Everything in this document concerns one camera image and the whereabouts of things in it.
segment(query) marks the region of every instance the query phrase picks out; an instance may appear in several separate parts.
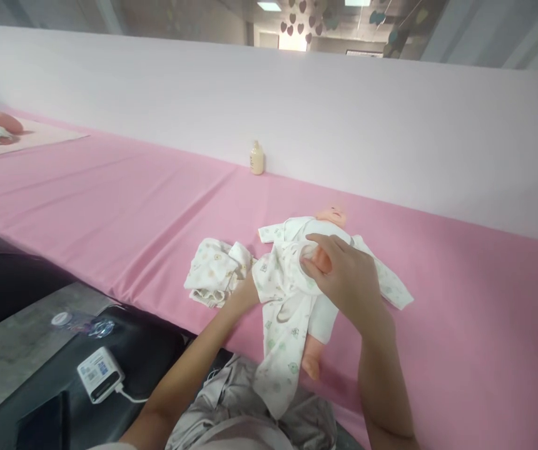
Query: person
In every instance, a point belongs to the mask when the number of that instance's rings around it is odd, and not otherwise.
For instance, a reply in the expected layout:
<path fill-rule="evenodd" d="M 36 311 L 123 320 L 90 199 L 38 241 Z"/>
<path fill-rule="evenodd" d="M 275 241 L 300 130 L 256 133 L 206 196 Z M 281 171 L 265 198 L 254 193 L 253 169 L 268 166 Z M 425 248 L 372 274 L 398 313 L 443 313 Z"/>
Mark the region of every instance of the person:
<path fill-rule="evenodd" d="M 362 338 L 358 390 L 371 448 L 418 450 L 395 327 L 381 298 L 373 258 L 337 236 L 307 238 L 327 253 L 332 271 L 324 274 L 311 260 L 302 261 L 303 268 Z M 292 415 L 287 412 L 276 423 L 260 412 L 262 401 L 250 387 L 255 366 L 242 358 L 230 361 L 197 395 L 222 344 L 257 304 L 249 274 L 160 381 L 119 443 L 96 449 L 334 448 L 335 421 L 327 401 L 299 389 L 303 397 L 295 396 Z"/>

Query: white baby onesie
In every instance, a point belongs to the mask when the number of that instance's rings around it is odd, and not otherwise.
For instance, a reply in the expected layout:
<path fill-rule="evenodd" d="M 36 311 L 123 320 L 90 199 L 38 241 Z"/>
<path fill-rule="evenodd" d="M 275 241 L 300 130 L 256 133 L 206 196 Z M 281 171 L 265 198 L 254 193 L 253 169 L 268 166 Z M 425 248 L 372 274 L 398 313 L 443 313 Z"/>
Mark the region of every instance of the white baby onesie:
<path fill-rule="evenodd" d="M 209 308 L 221 308 L 253 263 L 252 255 L 242 244 L 236 242 L 232 247 L 206 238 L 196 250 L 183 287 L 191 289 L 193 300 Z"/>
<path fill-rule="evenodd" d="M 275 419 L 286 412 L 296 393 L 309 318 L 322 295 L 299 262 L 303 253 L 311 255 L 316 246 L 310 241 L 279 241 L 252 267 L 263 303 L 265 353 L 252 386 Z"/>
<path fill-rule="evenodd" d="M 326 236 L 335 234 L 354 248 L 368 253 L 373 257 L 380 280 L 380 290 L 387 301 L 392 303 L 397 309 L 403 309 L 413 301 L 413 297 L 400 278 L 369 250 L 361 236 L 356 235 L 351 237 L 342 228 L 331 222 L 319 221 L 314 217 L 294 217 L 282 224 L 259 228 L 258 233 L 263 243 L 300 241 L 306 239 L 305 236 L 310 233 L 325 234 Z"/>

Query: hand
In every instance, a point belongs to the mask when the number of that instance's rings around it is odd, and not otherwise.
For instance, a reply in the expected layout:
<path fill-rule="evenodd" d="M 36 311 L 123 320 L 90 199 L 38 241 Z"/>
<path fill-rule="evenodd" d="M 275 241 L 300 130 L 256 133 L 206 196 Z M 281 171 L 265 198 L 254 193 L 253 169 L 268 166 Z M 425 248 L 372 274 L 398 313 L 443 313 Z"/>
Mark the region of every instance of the hand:
<path fill-rule="evenodd" d="M 327 253 L 332 270 L 325 274 L 310 259 L 302 260 L 303 268 L 361 333 L 368 326 L 368 318 L 373 322 L 391 319 L 381 300 L 371 255 L 351 247 L 338 236 L 309 234 L 307 239 Z"/>
<path fill-rule="evenodd" d="M 250 271 L 246 275 L 246 278 L 230 294 L 222 309 L 228 308 L 229 311 L 242 316 L 259 303 L 255 281 Z"/>

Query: person's lap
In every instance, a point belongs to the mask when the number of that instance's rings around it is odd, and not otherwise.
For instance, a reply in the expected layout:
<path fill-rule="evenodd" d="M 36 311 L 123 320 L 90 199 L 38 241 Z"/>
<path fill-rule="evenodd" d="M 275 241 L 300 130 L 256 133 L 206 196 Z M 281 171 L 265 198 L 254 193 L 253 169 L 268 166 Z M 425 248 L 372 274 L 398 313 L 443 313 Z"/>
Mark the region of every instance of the person's lap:
<path fill-rule="evenodd" d="M 205 383 L 184 412 L 167 442 L 167 450 L 186 450 L 211 428 L 238 416 L 277 424 L 297 449 L 334 447 L 336 422 L 328 401 L 299 388 L 288 411 L 276 422 L 252 389 L 255 371 L 256 364 L 234 356 Z"/>

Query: pink tablecloth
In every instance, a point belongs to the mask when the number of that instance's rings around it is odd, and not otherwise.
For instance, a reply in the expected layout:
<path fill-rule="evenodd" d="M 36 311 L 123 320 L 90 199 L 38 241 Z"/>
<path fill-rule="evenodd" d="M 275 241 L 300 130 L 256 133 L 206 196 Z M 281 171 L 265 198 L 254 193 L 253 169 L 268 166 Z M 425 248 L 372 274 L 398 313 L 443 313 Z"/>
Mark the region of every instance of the pink tablecloth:
<path fill-rule="evenodd" d="M 0 236 L 86 283 L 194 333 L 215 314 L 183 281 L 198 243 L 333 203 L 415 296 L 393 311 L 425 449 L 538 449 L 538 241 L 100 132 L 0 156 Z M 260 361 L 260 308 L 228 349 Z M 339 316 L 322 382 L 367 446 L 356 389 L 360 340 Z"/>

